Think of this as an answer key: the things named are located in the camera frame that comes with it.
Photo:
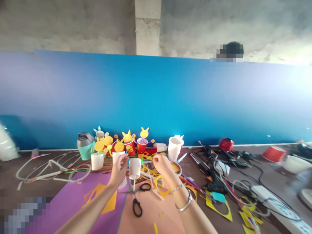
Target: silver bangle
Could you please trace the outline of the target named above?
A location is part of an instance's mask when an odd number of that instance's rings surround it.
[[[188,203],[186,204],[186,206],[184,206],[182,209],[179,209],[176,205],[175,205],[175,207],[179,210],[179,211],[184,211],[184,210],[186,210],[186,208],[188,208],[189,207],[189,205],[190,205],[190,203],[191,203],[191,201],[192,201],[192,199],[193,199],[193,197],[192,197],[192,194],[191,194],[191,191],[188,189],[188,193],[189,193],[189,196],[188,196]]]
[[[179,188],[182,188],[183,186],[183,183],[180,184],[178,187],[176,187],[174,190],[171,190],[170,193],[173,193],[174,191],[178,190]]]

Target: teal water bottle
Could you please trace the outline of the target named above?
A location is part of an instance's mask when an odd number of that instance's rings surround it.
[[[82,160],[91,160],[91,148],[94,148],[94,145],[95,138],[90,133],[78,133],[77,147]]]

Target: concrete wall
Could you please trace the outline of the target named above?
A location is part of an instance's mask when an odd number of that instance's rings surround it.
[[[0,2],[0,50],[136,54],[134,0]]]
[[[162,1],[162,56],[211,58],[238,41],[244,61],[312,64],[311,0]]]

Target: pink paper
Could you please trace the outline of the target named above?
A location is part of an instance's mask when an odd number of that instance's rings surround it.
[[[81,178],[84,174],[85,172],[78,172],[73,179]],[[42,215],[34,217],[34,221],[29,223],[29,227],[26,228],[25,233],[55,233],[86,203],[84,195],[92,191],[98,183],[106,185],[110,176],[91,173],[81,181],[81,184],[68,182],[53,198],[50,204],[46,205],[46,209],[42,211]],[[127,197],[127,194],[118,192],[127,191],[128,189],[129,184],[117,191],[115,209],[100,215],[90,233],[117,233]]]
[[[157,225],[158,233],[185,233],[171,194],[161,201],[152,191],[137,192],[136,198],[143,210],[139,218],[132,211],[133,198],[132,194],[127,196],[118,234],[155,233],[154,223]]]

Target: brown table surface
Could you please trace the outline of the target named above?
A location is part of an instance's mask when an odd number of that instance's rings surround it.
[[[278,194],[282,197],[293,209],[295,209],[301,216],[301,218],[310,226],[312,226],[311,210],[300,201],[298,198],[298,193],[303,188],[312,189],[312,171],[306,171],[299,175],[293,175],[287,173],[284,169],[276,163],[271,163],[264,159],[261,154],[268,148],[269,146],[249,146],[249,147],[234,147],[235,150],[239,151],[247,151],[253,153],[257,156],[257,159],[261,161],[262,164],[258,164],[260,168],[263,169],[264,174],[261,178],[261,181],[264,185],[266,185],[270,190]],[[296,149],[296,145],[282,145],[280,146],[284,148],[288,153],[298,153]],[[186,152],[191,152],[193,149],[182,148],[179,157],[181,157]],[[22,170],[20,176],[26,177],[34,168],[41,166],[43,163],[47,162],[48,159],[52,159],[60,154],[63,154],[64,151],[51,151],[51,152],[41,152],[51,153],[49,156],[44,156],[35,160],[32,160],[30,164],[26,165],[26,167]],[[1,191],[1,216],[3,215],[11,215],[12,209],[18,209],[18,204],[25,202],[26,197],[49,197],[53,198],[66,184],[63,181],[56,180],[39,180],[29,184],[23,184],[20,191],[17,191],[18,184],[20,180],[15,177],[18,169],[26,163],[30,159],[30,152],[23,152],[21,157],[8,161],[1,162],[0,167],[0,191]],[[78,161],[75,165],[79,165],[83,163],[83,161]],[[186,176],[192,177],[195,183],[198,186],[204,186],[207,183],[206,176],[199,170],[199,167],[194,162],[194,160],[187,155],[183,161],[180,163],[183,173]],[[256,179],[258,179],[260,175],[260,171],[253,167],[242,169],[242,171]],[[50,171],[50,168],[44,172],[44,174],[53,172]],[[60,175],[58,177],[67,178],[68,174]],[[255,181],[249,179],[245,175],[241,174],[235,168],[231,167],[231,171],[229,174],[230,181],[235,179],[238,180],[247,180],[253,185],[257,185]],[[204,213],[213,223],[214,227],[218,231],[218,233],[228,233],[231,231],[232,233],[244,233],[242,228],[242,219],[238,213],[238,205],[236,202],[229,196],[226,195],[226,199],[231,208],[233,222],[228,221],[221,215],[217,214],[215,211],[211,210],[206,206],[205,200],[198,196],[198,205],[202,208]],[[216,204],[215,207],[223,213],[227,212],[227,208],[224,204]],[[261,233],[290,233],[272,214],[268,218],[261,218],[264,221],[264,224],[260,226]]]

